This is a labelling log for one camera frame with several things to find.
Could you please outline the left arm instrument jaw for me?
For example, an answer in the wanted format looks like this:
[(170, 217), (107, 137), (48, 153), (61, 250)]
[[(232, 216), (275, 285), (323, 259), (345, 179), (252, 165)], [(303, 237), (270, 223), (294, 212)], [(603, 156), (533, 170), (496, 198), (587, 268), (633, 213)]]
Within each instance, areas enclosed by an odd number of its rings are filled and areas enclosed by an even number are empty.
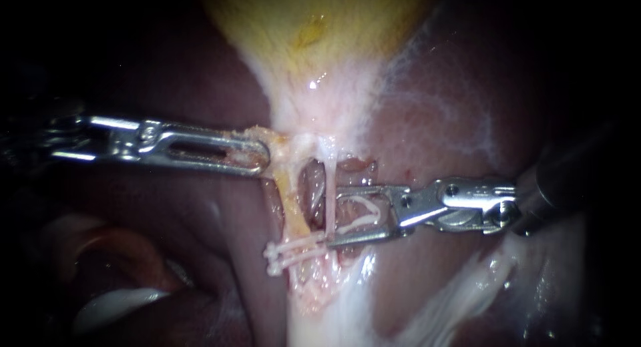
[(256, 177), (269, 165), (270, 152), (262, 142), (236, 131), (147, 121), (144, 124), (144, 163)]

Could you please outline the right arm instrument jaw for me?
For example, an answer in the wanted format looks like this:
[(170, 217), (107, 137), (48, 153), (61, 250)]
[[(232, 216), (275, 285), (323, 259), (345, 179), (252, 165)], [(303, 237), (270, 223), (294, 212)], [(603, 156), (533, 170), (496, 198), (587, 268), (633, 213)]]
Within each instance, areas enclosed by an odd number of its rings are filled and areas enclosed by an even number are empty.
[(393, 207), (407, 207), (407, 186), (402, 185), (372, 185), (372, 186), (341, 186), (336, 190), (336, 199), (352, 196), (385, 196)]
[(325, 246), (329, 249), (340, 249), (351, 246), (387, 243), (410, 236), (413, 233), (413, 226), (403, 228), (392, 222), (385, 222), (366, 230), (337, 232), (333, 237), (325, 240)]

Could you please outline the left arm instrument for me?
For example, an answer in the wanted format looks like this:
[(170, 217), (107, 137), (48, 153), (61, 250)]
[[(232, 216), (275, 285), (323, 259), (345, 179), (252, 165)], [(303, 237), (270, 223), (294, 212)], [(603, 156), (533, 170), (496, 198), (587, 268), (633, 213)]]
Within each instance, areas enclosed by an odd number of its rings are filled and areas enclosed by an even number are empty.
[(45, 128), (45, 157), (78, 162), (114, 162), (159, 165), (163, 123), (105, 115), (59, 117)]

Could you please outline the right arm instrument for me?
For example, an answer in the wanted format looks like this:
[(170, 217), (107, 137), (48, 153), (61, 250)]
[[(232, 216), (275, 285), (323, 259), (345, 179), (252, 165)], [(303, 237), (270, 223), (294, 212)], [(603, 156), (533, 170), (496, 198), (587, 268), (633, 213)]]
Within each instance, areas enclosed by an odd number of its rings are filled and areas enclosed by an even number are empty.
[(451, 177), (421, 189), (403, 188), (393, 194), (393, 210), (400, 228), (485, 235), (504, 231), (521, 215), (515, 185), (499, 178)]

